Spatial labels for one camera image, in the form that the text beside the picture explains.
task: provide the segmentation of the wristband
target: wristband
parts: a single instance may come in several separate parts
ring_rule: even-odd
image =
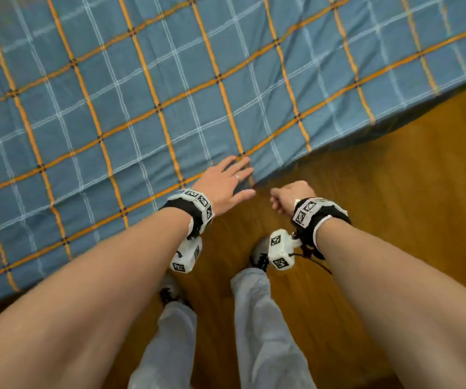
[[[351,224],[346,210],[323,198],[302,199],[294,209],[291,222],[296,227],[296,234],[304,245],[313,247],[314,255],[320,259],[325,258],[316,245],[315,235],[320,226],[333,217]]]
[[[194,239],[203,233],[215,216],[211,208],[210,200],[201,192],[184,189],[168,197],[168,201],[162,207],[176,207],[191,215],[187,239]]]

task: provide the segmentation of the white device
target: white device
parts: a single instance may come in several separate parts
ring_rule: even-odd
[[[192,240],[184,240],[177,248],[172,258],[170,267],[174,272],[190,273],[202,251],[202,239],[200,236]]]
[[[301,240],[295,239],[285,229],[274,231],[269,237],[269,262],[277,270],[289,270],[294,266],[294,249],[301,246]]]

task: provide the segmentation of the forearm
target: forearm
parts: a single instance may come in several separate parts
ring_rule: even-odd
[[[465,287],[338,219],[319,228],[316,242],[405,384],[466,386]]]
[[[126,329],[156,292],[189,222],[179,209],[156,212],[76,258],[1,314],[0,371],[8,373],[12,386],[30,387],[30,377],[40,385],[41,375],[68,381],[70,366],[90,363],[94,353],[109,354],[112,362]],[[106,348],[98,348],[109,336]],[[16,364],[15,353],[25,362]]]

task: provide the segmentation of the blue plaid bedsheet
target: blue plaid bedsheet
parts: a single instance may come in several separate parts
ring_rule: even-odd
[[[0,299],[465,82],[466,0],[0,0]]]

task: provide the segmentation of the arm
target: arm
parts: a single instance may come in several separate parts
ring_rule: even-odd
[[[208,169],[193,188],[215,215],[254,196],[232,196],[249,158]],[[191,216],[167,207],[76,258],[0,315],[0,388],[99,387],[127,329],[157,291]]]
[[[292,213],[315,196],[305,182],[272,191]],[[423,261],[339,219],[316,233],[336,283],[406,387],[466,388],[466,288]]]

